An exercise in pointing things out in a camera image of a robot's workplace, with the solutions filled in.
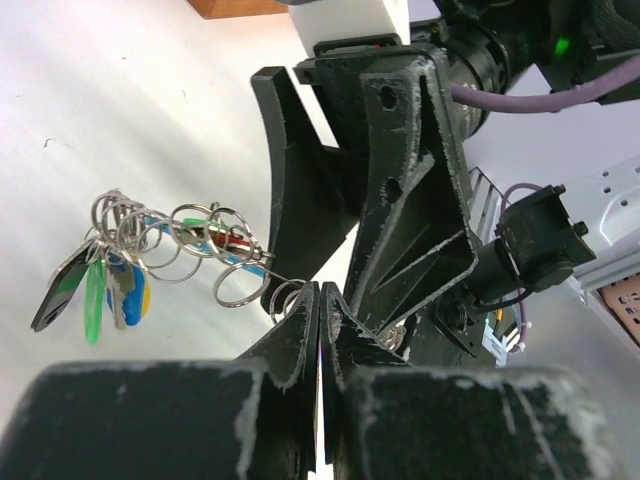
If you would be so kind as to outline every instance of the black cable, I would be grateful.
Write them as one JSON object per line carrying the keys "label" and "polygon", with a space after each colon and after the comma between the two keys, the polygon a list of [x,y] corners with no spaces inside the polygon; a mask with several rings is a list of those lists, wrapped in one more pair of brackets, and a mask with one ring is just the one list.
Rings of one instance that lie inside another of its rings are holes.
{"label": "black cable", "polygon": [[486,312],[495,312],[496,310],[500,310],[501,308],[509,308],[517,303],[522,302],[526,298],[530,297],[533,294],[533,290],[525,290],[520,295],[515,298],[511,298],[509,300],[505,300],[504,302],[491,303],[488,305],[483,305],[481,303],[476,303],[475,307],[478,312],[486,313]]}

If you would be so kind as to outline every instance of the metal key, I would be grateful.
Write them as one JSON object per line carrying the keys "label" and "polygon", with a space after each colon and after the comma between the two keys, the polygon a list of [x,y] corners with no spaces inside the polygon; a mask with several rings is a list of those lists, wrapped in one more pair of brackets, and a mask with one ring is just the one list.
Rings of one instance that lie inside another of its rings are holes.
{"label": "metal key", "polygon": [[124,302],[136,288],[135,267],[128,263],[110,265],[108,271],[107,288],[111,292],[114,324],[118,330],[126,330]]}
{"label": "metal key", "polygon": [[34,331],[41,332],[47,328],[67,307],[87,273],[89,268],[87,260],[94,244],[93,238],[85,240],[78,250],[55,269],[47,284],[49,291],[31,322],[31,328]]}

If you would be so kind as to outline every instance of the wooden surface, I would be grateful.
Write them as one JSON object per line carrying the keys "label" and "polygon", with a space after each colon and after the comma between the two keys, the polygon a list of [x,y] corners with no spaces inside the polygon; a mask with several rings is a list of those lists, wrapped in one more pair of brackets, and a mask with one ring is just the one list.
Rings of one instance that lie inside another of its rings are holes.
{"label": "wooden surface", "polygon": [[286,13],[286,5],[275,0],[188,0],[204,18],[248,17]]}

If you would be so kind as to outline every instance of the black plastic mount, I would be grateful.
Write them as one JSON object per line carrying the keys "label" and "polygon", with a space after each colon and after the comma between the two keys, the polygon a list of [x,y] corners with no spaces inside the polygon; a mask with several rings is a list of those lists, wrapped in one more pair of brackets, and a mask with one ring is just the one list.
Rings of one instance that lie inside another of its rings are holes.
{"label": "black plastic mount", "polygon": [[0,479],[306,480],[318,352],[337,480],[627,478],[574,375],[411,367],[334,284],[309,283],[235,361],[46,370],[0,443]]}
{"label": "black plastic mount", "polygon": [[[320,144],[283,67],[252,78],[271,156],[271,268],[309,280],[359,220],[345,299],[378,333],[460,282],[477,261],[448,59],[429,45],[391,45],[336,49],[309,62],[298,78],[322,85],[325,112],[345,115],[329,118],[340,126],[334,131],[348,133],[337,139],[339,150]],[[279,285],[272,282],[263,307]]]}

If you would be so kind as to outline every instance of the mounting hole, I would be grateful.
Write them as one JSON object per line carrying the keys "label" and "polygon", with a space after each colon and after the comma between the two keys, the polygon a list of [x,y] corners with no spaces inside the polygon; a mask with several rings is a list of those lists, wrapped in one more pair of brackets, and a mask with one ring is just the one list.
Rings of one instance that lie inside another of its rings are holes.
{"label": "mounting hole", "polygon": [[396,203],[402,195],[402,188],[395,178],[387,178],[382,186],[382,194],[388,204]]}
{"label": "mounting hole", "polygon": [[382,87],[380,89],[380,102],[382,106],[387,110],[393,110],[398,103],[398,97],[396,92],[391,87]]}

